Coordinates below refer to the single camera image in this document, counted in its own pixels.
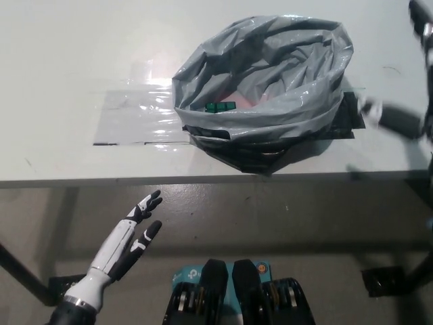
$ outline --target white table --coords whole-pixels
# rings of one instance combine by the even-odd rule
[[[0,8],[0,187],[347,178],[348,171],[403,178],[426,171],[427,143],[372,128],[271,178],[240,173],[189,144],[92,146],[107,91],[135,78],[143,64],[169,83],[202,41],[253,15],[343,22],[355,45],[350,85],[422,114],[424,59],[405,0],[5,0]]]

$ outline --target concrete floor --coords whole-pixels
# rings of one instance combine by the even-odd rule
[[[164,202],[153,218],[163,228],[106,291],[98,324],[161,324],[172,275],[209,257],[270,261],[273,278],[298,279],[318,325],[433,324],[433,284],[371,299],[361,278],[362,269],[411,269],[425,256],[431,211],[403,182],[0,190],[0,241],[44,280],[83,273],[118,220],[156,188]],[[44,324],[51,312],[0,269],[0,324]]]

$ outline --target robotic hand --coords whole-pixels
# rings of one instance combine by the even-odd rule
[[[96,254],[87,275],[66,291],[48,325],[95,323],[96,315],[102,308],[105,288],[119,281],[129,271],[161,228],[161,221],[154,221],[127,251],[135,226],[149,218],[152,215],[150,211],[162,202],[160,193],[158,190],[146,196],[119,221]]]
[[[424,117],[391,103],[360,98],[360,113],[373,124],[385,127],[409,139],[427,137],[433,143],[433,16],[418,0],[410,0],[409,14],[413,31],[420,40],[426,60],[429,103]]]

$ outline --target clear plastic sheet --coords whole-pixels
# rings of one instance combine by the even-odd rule
[[[106,93],[95,144],[189,142],[173,109],[171,85],[161,82],[132,88]]]

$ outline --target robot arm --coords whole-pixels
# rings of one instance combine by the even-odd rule
[[[87,275],[69,288],[48,325],[91,325],[102,308],[104,289],[119,281],[135,264],[162,226],[153,222],[127,250],[135,226],[149,218],[161,202],[161,191],[146,196],[112,230],[92,261]]]

